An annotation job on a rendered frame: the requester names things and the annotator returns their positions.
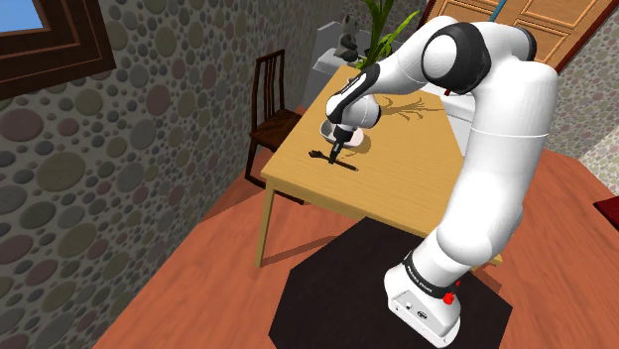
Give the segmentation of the green potted plant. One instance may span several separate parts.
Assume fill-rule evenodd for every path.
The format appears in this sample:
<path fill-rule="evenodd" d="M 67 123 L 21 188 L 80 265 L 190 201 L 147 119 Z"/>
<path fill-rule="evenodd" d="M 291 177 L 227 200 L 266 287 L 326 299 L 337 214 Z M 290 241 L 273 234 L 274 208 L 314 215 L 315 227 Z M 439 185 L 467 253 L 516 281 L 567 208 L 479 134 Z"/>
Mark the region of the green potted plant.
<path fill-rule="evenodd" d="M 409 14 L 404 21 L 392 33 L 382 35 L 387 23 L 389 14 L 396 0 L 362 0 L 372 17 L 372 30 L 370 45 L 365 50 L 355 67 L 364 70 L 368 66 L 376 63 L 380 58 L 387 58 L 394 51 L 392 43 L 398 38 L 400 33 L 409 25 L 412 19 L 419 14 L 419 10 Z"/>

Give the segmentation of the white bowl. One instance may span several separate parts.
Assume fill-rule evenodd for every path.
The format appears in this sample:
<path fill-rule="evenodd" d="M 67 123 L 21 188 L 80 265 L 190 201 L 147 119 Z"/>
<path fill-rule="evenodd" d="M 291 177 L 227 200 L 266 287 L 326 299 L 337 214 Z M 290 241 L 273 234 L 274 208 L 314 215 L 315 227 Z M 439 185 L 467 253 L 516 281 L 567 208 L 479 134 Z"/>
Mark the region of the white bowl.
<path fill-rule="evenodd" d="M 335 130 L 335 126 L 330 121 L 324 120 L 322 124 L 320 125 L 319 132 L 327 142 L 334 144 L 336 142 L 336 139 L 334 137 L 334 130 Z M 351 139 L 343 143 L 343 147 L 344 148 L 358 147 L 362 144 L 363 139 L 364 139 L 363 131 L 360 128 L 357 128 L 353 132 Z"/>

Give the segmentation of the dark framed window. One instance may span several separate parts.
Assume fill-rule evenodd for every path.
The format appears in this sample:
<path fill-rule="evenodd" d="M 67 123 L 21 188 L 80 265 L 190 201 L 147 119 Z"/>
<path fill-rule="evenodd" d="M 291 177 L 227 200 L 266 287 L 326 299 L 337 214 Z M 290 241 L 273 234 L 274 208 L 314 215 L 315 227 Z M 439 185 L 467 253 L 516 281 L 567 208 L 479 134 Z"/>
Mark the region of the dark framed window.
<path fill-rule="evenodd" d="M 116 67 L 98 0 L 34 0 L 41 29 L 0 33 L 0 100 Z"/>

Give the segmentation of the black fork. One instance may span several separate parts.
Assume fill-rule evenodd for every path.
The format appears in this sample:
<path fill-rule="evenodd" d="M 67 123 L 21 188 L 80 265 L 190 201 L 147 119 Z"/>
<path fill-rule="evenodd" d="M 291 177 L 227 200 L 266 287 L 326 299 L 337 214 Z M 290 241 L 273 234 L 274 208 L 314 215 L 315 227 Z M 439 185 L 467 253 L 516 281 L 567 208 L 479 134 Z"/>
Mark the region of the black fork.
<path fill-rule="evenodd" d="M 317 151 L 317 150 L 311 150 L 309 151 L 309 156 L 313 159 L 324 159 L 326 160 L 329 164 L 333 165 L 339 165 L 342 166 L 346 169 L 352 170 L 352 171 L 357 171 L 357 167 L 351 165 L 351 164 L 347 164 L 344 163 L 342 161 L 339 160 L 333 160 L 331 157 L 328 157 L 327 155 L 323 154 L 321 151 Z"/>

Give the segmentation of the grey animal figure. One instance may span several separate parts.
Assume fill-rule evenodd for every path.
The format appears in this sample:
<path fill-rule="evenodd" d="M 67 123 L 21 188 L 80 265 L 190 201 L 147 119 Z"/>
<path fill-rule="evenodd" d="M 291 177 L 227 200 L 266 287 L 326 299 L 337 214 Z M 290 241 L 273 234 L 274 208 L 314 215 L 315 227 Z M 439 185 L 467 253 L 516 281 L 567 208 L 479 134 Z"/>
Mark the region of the grey animal figure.
<path fill-rule="evenodd" d="M 358 51 L 356 43 L 356 35 L 359 32 L 357 19 L 347 14 L 341 22 L 341 35 L 338 39 L 338 45 L 335 48 L 333 55 L 341 58 L 348 63 L 358 60 Z"/>

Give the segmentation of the wooden table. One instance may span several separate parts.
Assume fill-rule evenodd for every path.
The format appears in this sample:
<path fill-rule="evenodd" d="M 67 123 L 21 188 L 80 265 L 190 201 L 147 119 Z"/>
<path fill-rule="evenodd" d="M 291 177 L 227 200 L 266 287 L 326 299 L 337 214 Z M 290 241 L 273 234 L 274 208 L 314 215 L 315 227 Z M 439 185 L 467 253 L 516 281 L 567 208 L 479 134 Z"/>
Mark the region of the wooden table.
<path fill-rule="evenodd" d="M 266 181 L 255 263 L 263 261 L 274 195 L 286 193 L 351 219 L 370 217 L 425 237 L 442 219 L 462 165 L 461 151 L 438 96 L 418 90 L 376 97 L 382 117 L 365 131 L 365 143 L 338 160 L 357 171 L 313 159 L 328 153 L 319 132 L 328 97 L 356 69 L 341 66 L 277 152 L 265 164 Z"/>

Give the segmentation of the wooden panelled door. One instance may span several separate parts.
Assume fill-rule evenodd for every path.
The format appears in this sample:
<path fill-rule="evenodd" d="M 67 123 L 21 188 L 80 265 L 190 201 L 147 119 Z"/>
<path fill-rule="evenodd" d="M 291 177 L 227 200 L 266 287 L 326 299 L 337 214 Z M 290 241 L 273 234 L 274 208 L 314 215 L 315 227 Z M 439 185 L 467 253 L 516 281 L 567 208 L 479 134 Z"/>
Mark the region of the wooden panelled door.
<path fill-rule="evenodd" d="M 423 22 L 441 15 L 460 22 L 487 20 L 500 2 L 426 1 Z M 537 41 L 535 60 L 562 71 L 617 6 L 619 0 L 506 0 L 496 21 L 533 34 Z"/>

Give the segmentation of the white cabinet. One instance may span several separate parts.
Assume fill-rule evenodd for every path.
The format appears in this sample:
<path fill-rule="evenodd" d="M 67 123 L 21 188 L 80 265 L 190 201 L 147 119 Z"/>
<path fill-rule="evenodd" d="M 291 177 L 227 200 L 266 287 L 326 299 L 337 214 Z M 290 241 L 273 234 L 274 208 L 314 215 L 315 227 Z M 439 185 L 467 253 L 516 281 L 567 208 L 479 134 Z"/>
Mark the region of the white cabinet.
<path fill-rule="evenodd" d="M 309 108 L 336 71 L 346 61 L 334 55 L 341 35 L 341 24 L 331 22 L 316 30 L 308 80 L 302 106 Z"/>

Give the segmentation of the dark wooden chair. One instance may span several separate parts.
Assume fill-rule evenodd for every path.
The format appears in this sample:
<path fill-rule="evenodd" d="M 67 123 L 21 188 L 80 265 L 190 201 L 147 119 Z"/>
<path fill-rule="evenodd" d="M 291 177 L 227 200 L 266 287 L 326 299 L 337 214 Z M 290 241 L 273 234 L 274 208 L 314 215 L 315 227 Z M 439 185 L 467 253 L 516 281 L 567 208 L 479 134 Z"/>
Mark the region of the dark wooden chair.
<path fill-rule="evenodd" d="M 256 59 L 251 103 L 251 139 L 244 177 L 265 188 L 263 180 L 251 174 L 257 147 L 276 153 L 302 116 L 285 107 L 284 90 L 285 51 L 278 50 Z M 263 87 L 264 120 L 258 123 L 258 91 Z"/>

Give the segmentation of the dark red cushion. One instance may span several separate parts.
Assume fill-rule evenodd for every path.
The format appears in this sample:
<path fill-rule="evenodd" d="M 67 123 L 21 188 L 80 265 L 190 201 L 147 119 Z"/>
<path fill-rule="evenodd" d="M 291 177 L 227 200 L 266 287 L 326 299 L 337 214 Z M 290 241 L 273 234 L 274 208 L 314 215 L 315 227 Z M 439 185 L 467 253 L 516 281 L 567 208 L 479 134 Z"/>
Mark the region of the dark red cushion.
<path fill-rule="evenodd" d="M 596 201 L 593 206 L 619 232 L 619 196 Z"/>

